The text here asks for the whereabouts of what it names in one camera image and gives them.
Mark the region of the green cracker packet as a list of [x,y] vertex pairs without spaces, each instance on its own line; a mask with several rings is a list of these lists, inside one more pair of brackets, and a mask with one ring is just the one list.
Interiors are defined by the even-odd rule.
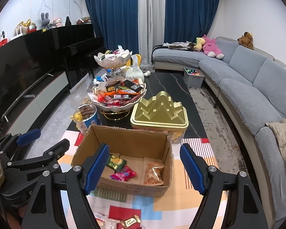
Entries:
[[120,172],[125,167],[126,163],[127,161],[125,159],[121,159],[116,155],[109,154],[106,166],[108,166],[115,172]]

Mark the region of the red hawthorn snack packet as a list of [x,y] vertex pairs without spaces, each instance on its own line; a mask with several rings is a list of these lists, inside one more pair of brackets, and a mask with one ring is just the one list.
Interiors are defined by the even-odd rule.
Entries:
[[136,175],[137,173],[134,170],[125,165],[121,171],[110,175],[110,178],[117,181],[128,181],[129,179],[134,178]]

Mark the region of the gold fortune biscuits bag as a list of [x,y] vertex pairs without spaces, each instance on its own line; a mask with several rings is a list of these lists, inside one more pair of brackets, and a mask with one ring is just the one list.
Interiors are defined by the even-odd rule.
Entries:
[[163,185],[161,174],[164,170],[164,164],[161,163],[148,163],[145,177],[144,185],[159,186]]

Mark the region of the grey tv cabinet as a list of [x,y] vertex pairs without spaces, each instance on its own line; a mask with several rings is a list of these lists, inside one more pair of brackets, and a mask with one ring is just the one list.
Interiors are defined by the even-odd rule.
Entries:
[[[13,106],[3,115],[0,135],[22,134],[30,130],[38,117],[48,105],[68,87],[67,74],[60,71],[46,74],[15,101]],[[34,99],[23,99],[24,95],[35,95]]]

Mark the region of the yellow bear figurine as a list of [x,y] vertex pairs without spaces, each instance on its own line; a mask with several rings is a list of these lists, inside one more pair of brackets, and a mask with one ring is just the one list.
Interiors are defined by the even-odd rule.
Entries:
[[75,123],[81,123],[83,121],[83,116],[80,111],[75,112],[71,118]]

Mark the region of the colourful patterned tablecloth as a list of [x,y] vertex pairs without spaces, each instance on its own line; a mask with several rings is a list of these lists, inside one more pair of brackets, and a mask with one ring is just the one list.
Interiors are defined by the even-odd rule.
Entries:
[[[71,160],[83,136],[78,131],[67,130],[61,139],[68,139],[70,148],[60,160],[59,164],[64,172],[71,168]],[[208,165],[218,164],[207,138],[183,139],[195,154],[203,157]],[[161,198],[135,196],[114,191],[98,189],[87,196],[93,212],[116,220],[125,220],[134,214],[141,219],[142,228],[189,228],[201,203],[202,196],[194,190],[190,179],[180,160],[180,144],[173,144],[173,175],[172,182]],[[64,214],[69,228],[76,228],[72,211],[68,202],[67,192],[62,191]],[[224,191],[213,228],[221,228],[227,205],[227,195]]]

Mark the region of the gold mountain lid tin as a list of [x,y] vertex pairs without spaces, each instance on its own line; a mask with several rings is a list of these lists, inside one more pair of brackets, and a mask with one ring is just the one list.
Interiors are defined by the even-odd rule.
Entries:
[[183,140],[189,126],[186,108],[181,102],[174,102],[165,91],[150,99],[140,98],[133,108],[130,122],[135,129],[168,134],[173,143]]

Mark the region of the clear bag of nuts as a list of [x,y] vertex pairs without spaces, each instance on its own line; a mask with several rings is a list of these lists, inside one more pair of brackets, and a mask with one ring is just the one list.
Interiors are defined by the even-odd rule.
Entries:
[[92,100],[90,98],[90,94],[92,94],[95,89],[99,86],[100,81],[94,79],[93,76],[89,76],[88,81],[86,81],[87,90],[84,99],[82,100],[81,104],[91,104]]

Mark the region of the two tier snack tray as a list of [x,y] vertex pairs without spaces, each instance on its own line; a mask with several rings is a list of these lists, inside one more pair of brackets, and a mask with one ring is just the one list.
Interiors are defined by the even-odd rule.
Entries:
[[94,60],[105,70],[105,74],[94,77],[100,84],[89,96],[92,104],[108,120],[126,118],[147,92],[145,83],[125,78],[127,69],[133,65],[132,55],[132,51],[125,50],[119,45],[116,50],[107,50],[94,56]]

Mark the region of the grey bunny plush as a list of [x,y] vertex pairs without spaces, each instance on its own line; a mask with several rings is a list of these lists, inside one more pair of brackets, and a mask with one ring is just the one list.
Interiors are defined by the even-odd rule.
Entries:
[[47,13],[41,13],[41,26],[42,29],[47,28],[47,26],[49,25],[50,20],[49,20],[49,14]]

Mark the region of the brown teddy bear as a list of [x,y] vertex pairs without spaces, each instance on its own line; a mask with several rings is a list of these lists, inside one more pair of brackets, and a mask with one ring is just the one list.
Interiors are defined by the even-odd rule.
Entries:
[[238,43],[243,47],[254,50],[253,35],[248,31],[245,31],[244,34],[240,38],[238,38]]

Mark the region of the blue curtain right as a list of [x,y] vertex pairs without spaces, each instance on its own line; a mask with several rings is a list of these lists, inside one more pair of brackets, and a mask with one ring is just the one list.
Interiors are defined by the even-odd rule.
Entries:
[[165,0],[164,41],[195,41],[207,35],[219,0]]

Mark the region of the blue curtain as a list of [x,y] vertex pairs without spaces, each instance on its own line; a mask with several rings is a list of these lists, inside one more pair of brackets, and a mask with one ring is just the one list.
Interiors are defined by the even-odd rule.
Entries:
[[138,0],[85,0],[94,32],[108,50],[121,45],[134,54],[138,46]]
[[207,35],[219,0],[165,0],[164,41],[195,41]]

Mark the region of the blue curtain left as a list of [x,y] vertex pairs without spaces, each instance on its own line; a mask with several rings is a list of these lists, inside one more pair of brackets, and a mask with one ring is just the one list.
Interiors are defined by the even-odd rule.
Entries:
[[121,45],[134,54],[138,46],[138,0],[85,0],[94,32],[108,50]]

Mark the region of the white sheer curtain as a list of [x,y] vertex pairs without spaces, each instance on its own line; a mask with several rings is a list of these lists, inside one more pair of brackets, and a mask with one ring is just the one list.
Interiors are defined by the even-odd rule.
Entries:
[[142,64],[152,64],[152,50],[164,43],[166,0],[138,0],[138,46]]

